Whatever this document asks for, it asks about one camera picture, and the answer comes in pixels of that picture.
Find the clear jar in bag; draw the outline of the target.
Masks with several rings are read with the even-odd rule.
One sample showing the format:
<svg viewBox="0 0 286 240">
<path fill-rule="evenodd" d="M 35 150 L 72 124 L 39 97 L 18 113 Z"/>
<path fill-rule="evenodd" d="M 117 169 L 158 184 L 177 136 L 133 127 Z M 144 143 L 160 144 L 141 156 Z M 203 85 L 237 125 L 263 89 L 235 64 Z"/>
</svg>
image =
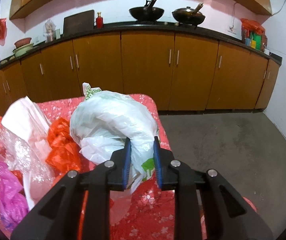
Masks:
<svg viewBox="0 0 286 240">
<path fill-rule="evenodd" d="M 46 42 L 54 41 L 56 34 L 55 34 L 56 25 L 51 19 L 47 19 L 44 24 L 44 31 L 43 35 L 46 38 Z"/>
</svg>

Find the white plastic bag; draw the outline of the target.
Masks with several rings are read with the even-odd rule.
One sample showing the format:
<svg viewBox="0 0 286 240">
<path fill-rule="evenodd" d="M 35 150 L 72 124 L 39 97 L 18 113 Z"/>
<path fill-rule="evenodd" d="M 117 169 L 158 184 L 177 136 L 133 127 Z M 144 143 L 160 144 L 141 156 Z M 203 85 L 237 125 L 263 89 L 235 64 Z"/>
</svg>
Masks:
<svg viewBox="0 0 286 240">
<path fill-rule="evenodd" d="M 38 105 L 28 96 L 12 103 L 1 123 L 26 142 L 46 139 L 51 124 Z"/>
<path fill-rule="evenodd" d="M 131 96 L 98 88 L 88 92 L 71 115 L 70 135 L 80 153 L 96 165 L 109 160 L 130 139 L 131 165 L 125 187 L 134 192 L 151 178 L 159 128 L 147 107 Z"/>
</svg>

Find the red bottle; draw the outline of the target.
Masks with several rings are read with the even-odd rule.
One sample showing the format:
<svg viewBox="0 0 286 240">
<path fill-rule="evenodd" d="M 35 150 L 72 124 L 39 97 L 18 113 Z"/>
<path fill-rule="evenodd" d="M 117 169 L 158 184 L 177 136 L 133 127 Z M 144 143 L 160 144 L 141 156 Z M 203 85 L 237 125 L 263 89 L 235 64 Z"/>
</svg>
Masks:
<svg viewBox="0 0 286 240">
<path fill-rule="evenodd" d="M 103 17 L 101 16 L 101 12 L 97 12 L 97 18 L 96 21 L 96 28 L 101 29 L 103 28 Z"/>
</svg>

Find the red floral tablecloth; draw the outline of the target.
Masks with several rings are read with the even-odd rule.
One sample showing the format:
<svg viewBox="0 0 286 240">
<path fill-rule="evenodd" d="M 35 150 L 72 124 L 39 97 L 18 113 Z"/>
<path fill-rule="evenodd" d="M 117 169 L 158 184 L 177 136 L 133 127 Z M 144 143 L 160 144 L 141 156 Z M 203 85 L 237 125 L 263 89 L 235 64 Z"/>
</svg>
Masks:
<svg viewBox="0 0 286 240">
<path fill-rule="evenodd" d="M 70 121 L 72 112 L 83 97 L 62 99 L 38 103 L 38 107 L 45 114 L 51 124 L 58 118 Z M 46 140 L 46 157 L 51 151 Z M 95 168 L 95 164 L 80 154 L 82 171 L 87 172 Z M 10 170 L 23 186 L 22 173 Z M 54 186 L 63 175 L 56 175 L 54 171 Z M 110 194 L 110 236 L 112 239 L 173 239 L 174 232 L 174 193 L 162 192 L 157 187 L 155 177 L 142 182 L 133 192 L 112 192 Z M 0 218 L 0 228 L 7 236 L 12 231 L 5 228 Z"/>
</svg>

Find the brown lower kitchen cabinets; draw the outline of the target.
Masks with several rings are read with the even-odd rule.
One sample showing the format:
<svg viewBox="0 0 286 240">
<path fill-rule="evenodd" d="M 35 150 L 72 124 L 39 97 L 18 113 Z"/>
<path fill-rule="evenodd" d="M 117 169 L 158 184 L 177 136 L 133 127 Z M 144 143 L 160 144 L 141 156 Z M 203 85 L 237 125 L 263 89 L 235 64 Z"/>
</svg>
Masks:
<svg viewBox="0 0 286 240">
<path fill-rule="evenodd" d="M 203 28 L 123 25 L 44 44 L 0 67 L 0 115 L 24 96 L 76 98 L 82 84 L 150 96 L 160 111 L 267 107 L 282 61 Z"/>
</svg>

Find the black lidded wok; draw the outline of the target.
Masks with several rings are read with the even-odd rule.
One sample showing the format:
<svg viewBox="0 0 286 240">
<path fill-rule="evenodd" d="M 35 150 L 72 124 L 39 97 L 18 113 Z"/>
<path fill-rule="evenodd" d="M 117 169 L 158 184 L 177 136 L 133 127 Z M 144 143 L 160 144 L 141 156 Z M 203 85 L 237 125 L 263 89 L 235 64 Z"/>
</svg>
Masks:
<svg viewBox="0 0 286 240">
<path fill-rule="evenodd" d="M 199 3 L 195 9 L 191 7 L 179 8 L 172 11 L 174 19 L 182 24 L 189 24 L 197 27 L 205 20 L 205 15 L 200 12 L 204 3 Z"/>
</svg>

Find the pink plastic bag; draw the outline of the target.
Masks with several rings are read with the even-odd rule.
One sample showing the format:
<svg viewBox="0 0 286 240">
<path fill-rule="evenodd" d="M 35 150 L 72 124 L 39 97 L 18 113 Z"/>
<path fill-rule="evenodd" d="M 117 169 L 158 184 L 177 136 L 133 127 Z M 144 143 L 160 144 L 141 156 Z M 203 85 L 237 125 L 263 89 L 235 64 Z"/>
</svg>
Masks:
<svg viewBox="0 0 286 240">
<path fill-rule="evenodd" d="M 13 231 L 29 212 L 18 178 L 0 161 L 0 218 L 5 228 Z"/>
</svg>

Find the orange bag with groceries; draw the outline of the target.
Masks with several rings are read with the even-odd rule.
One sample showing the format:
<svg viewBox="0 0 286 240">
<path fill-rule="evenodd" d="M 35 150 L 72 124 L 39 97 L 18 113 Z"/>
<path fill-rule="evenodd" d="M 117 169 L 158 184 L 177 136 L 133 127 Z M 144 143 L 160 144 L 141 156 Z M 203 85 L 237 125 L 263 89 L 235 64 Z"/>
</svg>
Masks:
<svg viewBox="0 0 286 240">
<path fill-rule="evenodd" d="M 268 39 L 265 34 L 265 28 L 257 21 L 241 18 L 242 23 L 242 42 L 253 49 L 264 51 Z"/>
</svg>

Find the red hanging bag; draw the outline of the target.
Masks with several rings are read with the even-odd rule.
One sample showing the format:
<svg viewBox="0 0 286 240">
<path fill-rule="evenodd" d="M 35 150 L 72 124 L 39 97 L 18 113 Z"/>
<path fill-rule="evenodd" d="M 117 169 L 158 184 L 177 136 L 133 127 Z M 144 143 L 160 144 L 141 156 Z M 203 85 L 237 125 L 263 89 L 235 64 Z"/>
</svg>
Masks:
<svg viewBox="0 0 286 240">
<path fill-rule="evenodd" d="M 7 36 L 7 19 L 6 18 L 0 18 L 0 46 L 5 45 L 5 39 Z"/>
</svg>

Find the stacked bowls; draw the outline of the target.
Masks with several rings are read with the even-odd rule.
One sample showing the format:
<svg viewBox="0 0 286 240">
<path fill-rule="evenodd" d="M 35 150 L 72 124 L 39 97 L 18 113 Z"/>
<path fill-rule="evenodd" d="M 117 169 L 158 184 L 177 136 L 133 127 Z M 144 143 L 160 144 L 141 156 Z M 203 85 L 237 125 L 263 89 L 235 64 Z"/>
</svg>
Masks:
<svg viewBox="0 0 286 240">
<path fill-rule="evenodd" d="M 15 57 L 21 57 L 24 55 L 27 51 L 31 50 L 34 46 L 34 44 L 31 42 L 32 38 L 27 37 L 23 38 L 21 40 L 18 40 L 14 43 L 14 50 L 13 54 Z"/>
</svg>

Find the clear bubble wrap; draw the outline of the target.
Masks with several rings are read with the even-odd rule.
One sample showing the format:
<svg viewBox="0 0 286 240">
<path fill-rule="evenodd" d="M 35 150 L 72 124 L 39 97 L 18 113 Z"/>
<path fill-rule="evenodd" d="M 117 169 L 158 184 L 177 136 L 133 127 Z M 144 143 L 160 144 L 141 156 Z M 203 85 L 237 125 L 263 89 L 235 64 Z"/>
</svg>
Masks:
<svg viewBox="0 0 286 240">
<path fill-rule="evenodd" d="M 52 188 L 54 171 L 25 140 L 3 125 L 0 125 L 0 141 L 5 146 L 5 162 L 10 170 L 22 173 L 23 189 L 31 210 Z"/>
</svg>

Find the red plastic bag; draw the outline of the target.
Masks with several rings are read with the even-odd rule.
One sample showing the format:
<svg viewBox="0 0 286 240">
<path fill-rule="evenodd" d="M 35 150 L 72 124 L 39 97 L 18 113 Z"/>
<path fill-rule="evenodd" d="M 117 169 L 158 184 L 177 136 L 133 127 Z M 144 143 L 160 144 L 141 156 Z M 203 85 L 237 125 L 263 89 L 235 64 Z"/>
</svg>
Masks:
<svg viewBox="0 0 286 240">
<path fill-rule="evenodd" d="M 70 122 L 64 118 L 55 120 L 48 130 L 47 140 L 51 151 L 46 163 L 56 175 L 66 174 L 70 170 L 82 171 L 80 147 L 70 135 Z"/>
</svg>

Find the dark cutting board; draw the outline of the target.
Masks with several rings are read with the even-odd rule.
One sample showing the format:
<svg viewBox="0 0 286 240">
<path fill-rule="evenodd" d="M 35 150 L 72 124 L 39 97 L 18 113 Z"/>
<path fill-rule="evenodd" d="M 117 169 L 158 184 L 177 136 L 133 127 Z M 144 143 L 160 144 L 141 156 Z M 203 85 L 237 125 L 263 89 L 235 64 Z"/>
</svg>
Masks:
<svg viewBox="0 0 286 240">
<path fill-rule="evenodd" d="M 80 12 L 63 20 L 63 36 L 83 33 L 94 29 L 94 10 Z"/>
</svg>

